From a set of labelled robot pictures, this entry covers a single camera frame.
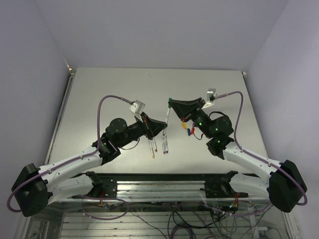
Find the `yellow tipped pen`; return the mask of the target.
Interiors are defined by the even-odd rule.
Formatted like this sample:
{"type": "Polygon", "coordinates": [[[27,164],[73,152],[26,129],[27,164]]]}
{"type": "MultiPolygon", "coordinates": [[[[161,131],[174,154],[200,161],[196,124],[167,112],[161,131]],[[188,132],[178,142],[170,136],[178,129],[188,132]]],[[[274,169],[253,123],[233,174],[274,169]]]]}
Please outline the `yellow tipped pen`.
{"type": "Polygon", "coordinates": [[[150,150],[151,150],[151,154],[152,154],[152,158],[155,158],[155,152],[154,152],[154,148],[153,148],[153,144],[152,144],[152,140],[149,140],[149,146],[150,146],[150,150]]]}

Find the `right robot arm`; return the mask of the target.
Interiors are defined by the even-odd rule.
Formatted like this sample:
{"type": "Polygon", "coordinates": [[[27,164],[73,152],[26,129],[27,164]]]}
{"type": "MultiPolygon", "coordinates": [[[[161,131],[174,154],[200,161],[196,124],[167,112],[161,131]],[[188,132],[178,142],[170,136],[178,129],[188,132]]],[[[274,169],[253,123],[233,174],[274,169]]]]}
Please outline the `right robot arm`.
{"type": "Polygon", "coordinates": [[[231,197],[235,193],[247,193],[268,199],[278,210],[289,213],[306,195],[306,184],[290,160],[280,162],[244,149],[239,145],[236,128],[224,113],[212,119],[203,109],[205,100],[171,100],[168,103],[182,122],[192,121],[208,138],[209,152],[220,159],[233,162],[255,174],[245,176],[237,171],[228,172],[220,184],[220,193],[231,197]]]}

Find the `aluminium frame rail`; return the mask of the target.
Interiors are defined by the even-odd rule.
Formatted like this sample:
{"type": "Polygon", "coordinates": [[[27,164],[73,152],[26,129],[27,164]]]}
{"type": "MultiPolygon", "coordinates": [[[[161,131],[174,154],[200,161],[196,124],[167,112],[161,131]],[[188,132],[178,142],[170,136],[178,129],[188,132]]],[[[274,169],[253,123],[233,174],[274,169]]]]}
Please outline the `aluminium frame rail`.
{"type": "MultiPolygon", "coordinates": [[[[206,198],[200,188],[205,181],[116,181],[116,198],[127,202],[169,202],[201,200],[233,200],[235,198],[206,198]]],[[[236,193],[235,197],[249,198],[251,194],[236,193]]]]}

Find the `purple tipped pen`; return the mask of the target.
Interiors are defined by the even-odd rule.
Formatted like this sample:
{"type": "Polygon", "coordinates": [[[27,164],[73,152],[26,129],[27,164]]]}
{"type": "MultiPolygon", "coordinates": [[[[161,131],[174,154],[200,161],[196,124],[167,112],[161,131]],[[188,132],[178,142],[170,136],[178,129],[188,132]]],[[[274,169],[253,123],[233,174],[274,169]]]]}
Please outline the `purple tipped pen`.
{"type": "Polygon", "coordinates": [[[163,151],[163,154],[166,154],[166,147],[165,147],[165,136],[162,135],[162,151],[163,151]]]}

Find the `green pen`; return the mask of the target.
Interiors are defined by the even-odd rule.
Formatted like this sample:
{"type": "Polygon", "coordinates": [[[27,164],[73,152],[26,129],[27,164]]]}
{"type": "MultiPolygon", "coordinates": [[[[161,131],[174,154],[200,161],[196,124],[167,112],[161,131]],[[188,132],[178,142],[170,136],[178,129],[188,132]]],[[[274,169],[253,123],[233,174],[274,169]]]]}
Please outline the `green pen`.
{"type": "Polygon", "coordinates": [[[170,105],[170,103],[168,103],[167,113],[166,113],[166,117],[165,117],[165,123],[167,124],[167,126],[166,126],[166,128],[163,130],[162,135],[165,135],[165,134],[166,134],[166,130],[167,130],[167,128],[168,128],[168,120],[169,120],[170,109],[171,109],[171,105],[170,105]]]}

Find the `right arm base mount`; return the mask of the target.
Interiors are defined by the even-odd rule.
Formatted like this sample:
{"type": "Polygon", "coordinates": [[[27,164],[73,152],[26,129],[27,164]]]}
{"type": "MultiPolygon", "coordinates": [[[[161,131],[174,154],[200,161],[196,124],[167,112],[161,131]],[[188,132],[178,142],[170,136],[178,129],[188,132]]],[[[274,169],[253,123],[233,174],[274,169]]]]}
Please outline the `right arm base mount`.
{"type": "Polygon", "coordinates": [[[230,181],[236,174],[238,174],[237,171],[226,174],[207,174],[200,191],[205,193],[206,198],[235,198],[236,192],[230,186],[230,181]]]}

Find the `red tipped pen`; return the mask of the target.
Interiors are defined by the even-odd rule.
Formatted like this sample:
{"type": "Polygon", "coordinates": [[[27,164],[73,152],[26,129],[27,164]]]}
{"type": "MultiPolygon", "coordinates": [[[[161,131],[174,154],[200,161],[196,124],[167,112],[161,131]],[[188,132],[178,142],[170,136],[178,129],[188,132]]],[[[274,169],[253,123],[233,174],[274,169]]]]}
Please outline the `red tipped pen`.
{"type": "Polygon", "coordinates": [[[157,147],[157,143],[156,143],[156,139],[153,138],[153,144],[154,144],[154,151],[157,152],[158,151],[158,147],[157,147]]]}

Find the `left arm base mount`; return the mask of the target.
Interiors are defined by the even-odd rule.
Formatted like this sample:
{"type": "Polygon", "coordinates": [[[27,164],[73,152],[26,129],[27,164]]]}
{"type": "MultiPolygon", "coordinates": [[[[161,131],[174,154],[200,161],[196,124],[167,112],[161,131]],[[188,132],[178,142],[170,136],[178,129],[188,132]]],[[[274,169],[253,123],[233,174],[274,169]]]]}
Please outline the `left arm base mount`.
{"type": "Polygon", "coordinates": [[[85,173],[91,180],[93,188],[86,196],[91,198],[115,198],[117,196],[117,182],[112,178],[102,177],[93,171],[85,173]]]}

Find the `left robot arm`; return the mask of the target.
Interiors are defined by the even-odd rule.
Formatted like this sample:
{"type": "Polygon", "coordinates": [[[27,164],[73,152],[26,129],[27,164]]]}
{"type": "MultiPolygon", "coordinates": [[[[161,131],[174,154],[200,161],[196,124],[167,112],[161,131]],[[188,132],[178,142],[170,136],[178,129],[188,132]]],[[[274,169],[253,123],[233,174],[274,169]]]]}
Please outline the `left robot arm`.
{"type": "Polygon", "coordinates": [[[121,154],[121,148],[142,136],[152,141],[166,128],[166,122],[146,113],[136,117],[132,125],[115,118],[102,136],[79,154],[39,167],[33,163],[26,165],[11,188],[10,198],[15,198],[19,205],[17,212],[30,217],[60,199],[77,195],[98,197],[104,191],[103,184],[91,169],[113,161],[121,154]]]}

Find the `blue tipped pen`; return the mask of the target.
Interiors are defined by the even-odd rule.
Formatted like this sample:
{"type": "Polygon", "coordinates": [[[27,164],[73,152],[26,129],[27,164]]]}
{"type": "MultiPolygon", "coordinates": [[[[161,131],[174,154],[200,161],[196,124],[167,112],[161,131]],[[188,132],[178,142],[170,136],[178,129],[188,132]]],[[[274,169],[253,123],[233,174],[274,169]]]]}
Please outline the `blue tipped pen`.
{"type": "Polygon", "coordinates": [[[164,148],[165,148],[165,153],[168,153],[168,141],[167,141],[167,135],[164,135],[164,148]]]}

